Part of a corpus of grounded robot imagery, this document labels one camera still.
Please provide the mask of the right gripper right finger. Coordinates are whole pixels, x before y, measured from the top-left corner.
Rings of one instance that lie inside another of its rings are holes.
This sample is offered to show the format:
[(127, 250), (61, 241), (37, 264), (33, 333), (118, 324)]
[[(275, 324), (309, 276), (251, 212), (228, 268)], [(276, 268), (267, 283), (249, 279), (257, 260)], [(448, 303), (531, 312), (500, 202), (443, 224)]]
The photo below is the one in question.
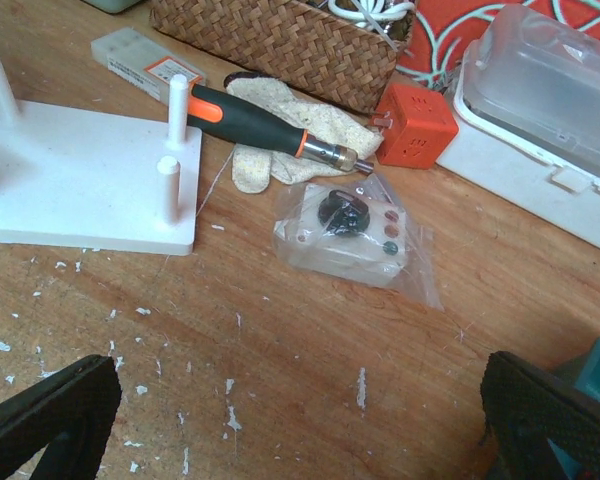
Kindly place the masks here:
[(508, 351), (480, 386), (498, 479), (600, 479), (600, 401)]

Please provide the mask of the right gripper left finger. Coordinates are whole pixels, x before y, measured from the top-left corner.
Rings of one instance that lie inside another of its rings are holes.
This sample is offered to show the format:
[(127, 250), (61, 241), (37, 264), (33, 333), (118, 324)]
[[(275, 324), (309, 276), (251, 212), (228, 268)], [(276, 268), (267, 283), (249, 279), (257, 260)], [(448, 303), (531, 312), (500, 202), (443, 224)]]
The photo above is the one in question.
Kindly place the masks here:
[(121, 402), (114, 361), (88, 355), (0, 403), (0, 479), (94, 479)]

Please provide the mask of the white peg board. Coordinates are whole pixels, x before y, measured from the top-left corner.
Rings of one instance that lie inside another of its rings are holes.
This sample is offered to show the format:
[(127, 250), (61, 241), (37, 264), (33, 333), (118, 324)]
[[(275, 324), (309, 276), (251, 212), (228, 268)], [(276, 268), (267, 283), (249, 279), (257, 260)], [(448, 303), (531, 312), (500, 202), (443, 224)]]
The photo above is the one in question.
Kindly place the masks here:
[(164, 122), (18, 100), (0, 61), (0, 243), (191, 253), (201, 132), (191, 83)]

